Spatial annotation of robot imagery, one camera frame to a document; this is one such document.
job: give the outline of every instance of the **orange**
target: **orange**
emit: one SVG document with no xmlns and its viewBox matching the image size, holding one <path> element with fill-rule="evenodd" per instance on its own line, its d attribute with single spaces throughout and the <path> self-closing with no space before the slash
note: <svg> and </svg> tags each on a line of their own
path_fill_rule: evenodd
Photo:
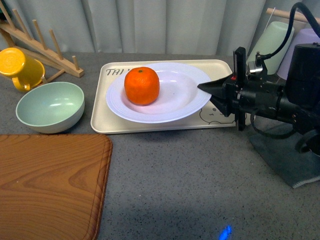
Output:
<svg viewBox="0 0 320 240">
<path fill-rule="evenodd" d="M 154 102 L 160 92 L 157 73 L 146 66 L 131 69 L 124 78 L 124 90 L 127 98 L 137 105 Z"/>
</svg>

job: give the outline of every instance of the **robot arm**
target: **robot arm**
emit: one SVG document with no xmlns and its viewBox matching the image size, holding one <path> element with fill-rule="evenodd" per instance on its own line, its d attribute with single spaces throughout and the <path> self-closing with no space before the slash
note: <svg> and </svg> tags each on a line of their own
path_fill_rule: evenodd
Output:
<svg viewBox="0 0 320 240">
<path fill-rule="evenodd" d="M 255 62 L 246 66 L 246 50 L 239 47 L 233 52 L 233 74 L 218 81 L 199 84 L 198 88 L 210 93 L 210 101 L 228 117 L 234 114 L 238 130 L 245 129 L 245 114 L 251 114 L 253 128 L 267 137 L 285 139 L 298 132 L 302 138 L 296 144 L 300 153 L 313 151 L 320 155 L 320 43 L 299 44 L 294 48 L 285 85 L 268 81 L 270 76 L 264 61 L 277 54 L 291 33 L 297 8 L 309 20 L 320 37 L 320 26 L 305 5 L 298 2 L 291 10 L 289 27 L 281 46 L 273 53 L 257 52 Z M 271 135 L 258 130 L 254 116 L 292 125 L 292 131 Z"/>
</svg>

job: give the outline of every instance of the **tray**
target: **tray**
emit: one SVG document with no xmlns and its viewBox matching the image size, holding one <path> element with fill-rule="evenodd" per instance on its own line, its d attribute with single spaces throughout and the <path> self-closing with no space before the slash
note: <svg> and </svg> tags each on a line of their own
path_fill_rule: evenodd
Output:
<svg viewBox="0 0 320 240">
<path fill-rule="evenodd" d="M 126 74 L 132 68 L 163 61 L 112 62 L 102 66 L 96 89 L 91 116 L 91 127 L 99 134 L 122 134 L 150 131 L 202 129 L 235 126 L 235 117 L 225 117 L 210 101 L 199 111 L 180 120 L 165 123 L 139 123 L 123 119 L 114 114 L 106 102 L 109 85 L 119 75 Z M 218 59 L 209 60 L 172 60 L 165 62 L 189 64 L 204 71 L 212 81 L 224 78 L 232 73 L 229 65 Z"/>
<path fill-rule="evenodd" d="M 0 239 L 96 239 L 111 154 L 101 134 L 0 135 Z"/>
</svg>

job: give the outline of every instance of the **bowl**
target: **bowl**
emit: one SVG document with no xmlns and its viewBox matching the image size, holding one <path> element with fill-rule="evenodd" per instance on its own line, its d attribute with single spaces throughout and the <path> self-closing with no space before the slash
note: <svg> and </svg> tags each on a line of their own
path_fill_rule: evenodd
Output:
<svg viewBox="0 0 320 240">
<path fill-rule="evenodd" d="M 70 82 L 51 82 L 38 86 L 18 102 L 15 114 L 21 123 L 44 134 L 71 128 L 85 110 L 85 95 Z"/>
</svg>

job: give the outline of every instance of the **blue light spot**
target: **blue light spot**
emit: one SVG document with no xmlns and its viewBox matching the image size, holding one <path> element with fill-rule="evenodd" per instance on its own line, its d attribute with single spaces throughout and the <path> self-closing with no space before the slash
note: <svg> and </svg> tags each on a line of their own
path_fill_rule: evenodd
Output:
<svg viewBox="0 0 320 240">
<path fill-rule="evenodd" d="M 227 240 L 229 235 L 231 234 L 232 230 L 231 230 L 231 226 L 227 226 L 221 233 L 219 240 Z"/>
</svg>

